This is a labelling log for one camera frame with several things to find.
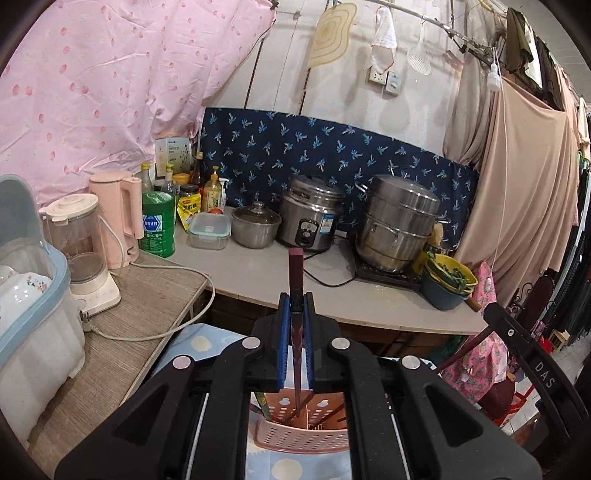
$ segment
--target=blender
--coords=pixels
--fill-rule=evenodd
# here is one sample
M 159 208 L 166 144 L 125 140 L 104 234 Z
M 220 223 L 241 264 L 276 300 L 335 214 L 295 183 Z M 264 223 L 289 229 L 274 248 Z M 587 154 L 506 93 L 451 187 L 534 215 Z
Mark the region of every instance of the blender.
M 47 217 L 51 244 L 67 258 L 76 306 L 88 316 L 121 300 L 109 273 L 100 237 L 99 198 L 92 193 L 67 195 L 40 210 Z

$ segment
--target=clear plastic food container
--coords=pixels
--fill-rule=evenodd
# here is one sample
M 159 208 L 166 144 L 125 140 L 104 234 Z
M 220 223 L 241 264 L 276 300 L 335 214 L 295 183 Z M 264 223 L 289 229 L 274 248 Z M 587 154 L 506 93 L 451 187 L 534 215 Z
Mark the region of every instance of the clear plastic food container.
M 221 250 L 228 243 L 232 223 L 225 215 L 200 212 L 189 225 L 189 245 L 195 248 Z

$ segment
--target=blue gripper pad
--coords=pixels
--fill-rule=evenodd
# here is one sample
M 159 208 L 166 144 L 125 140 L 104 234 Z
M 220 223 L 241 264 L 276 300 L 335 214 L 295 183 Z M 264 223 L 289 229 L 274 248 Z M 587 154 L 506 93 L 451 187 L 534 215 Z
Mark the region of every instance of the blue gripper pad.
M 306 350 L 306 373 L 308 376 L 308 388 L 314 388 L 314 355 L 312 345 L 312 325 L 308 297 L 304 295 L 304 349 Z
M 277 349 L 277 387 L 282 389 L 285 385 L 285 376 L 287 375 L 287 348 L 290 344 L 291 313 L 290 296 L 285 296 L 283 302 L 283 315 L 281 317 L 281 332 L 279 337 L 279 347 Z

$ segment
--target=pink electric kettle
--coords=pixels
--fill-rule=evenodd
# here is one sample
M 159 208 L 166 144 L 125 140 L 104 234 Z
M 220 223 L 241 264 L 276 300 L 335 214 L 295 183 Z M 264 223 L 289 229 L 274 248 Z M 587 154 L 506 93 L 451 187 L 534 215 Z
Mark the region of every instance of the pink electric kettle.
M 95 173 L 90 177 L 89 189 L 99 198 L 101 217 L 123 245 L 125 256 L 122 264 L 119 242 L 113 233 L 101 224 L 100 236 L 107 267 L 111 270 L 125 267 L 138 258 L 138 240 L 144 237 L 142 182 L 128 171 L 108 171 Z

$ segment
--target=tiled floor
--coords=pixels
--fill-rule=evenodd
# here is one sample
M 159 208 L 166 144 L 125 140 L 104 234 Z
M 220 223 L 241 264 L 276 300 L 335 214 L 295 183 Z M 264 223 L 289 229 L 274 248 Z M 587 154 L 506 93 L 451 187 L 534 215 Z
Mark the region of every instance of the tiled floor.
M 583 366 L 583 361 L 587 358 L 591 350 L 591 335 L 588 335 L 581 340 L 578 340 L 571 346 L 563 348 L 560 352 L 555 353 L 552 357 L 558 363 L 559 367 L 566 374 L 568 379 L 574 383 L 579 371 Z M 531 382 L 524 378 L 517 384 L 517 391 L 525 394 L 530 388 Z M 512 435 L 513 432 L 519 430 L 523 425 L 530 421 L 537 413 L 538 409 L 535 403 L 539 399 L 538 393 L 534 390 L 528 397 L 527 402 L 523 408 L 517 412 L 515 416 L 503 427 L 503 431 Z

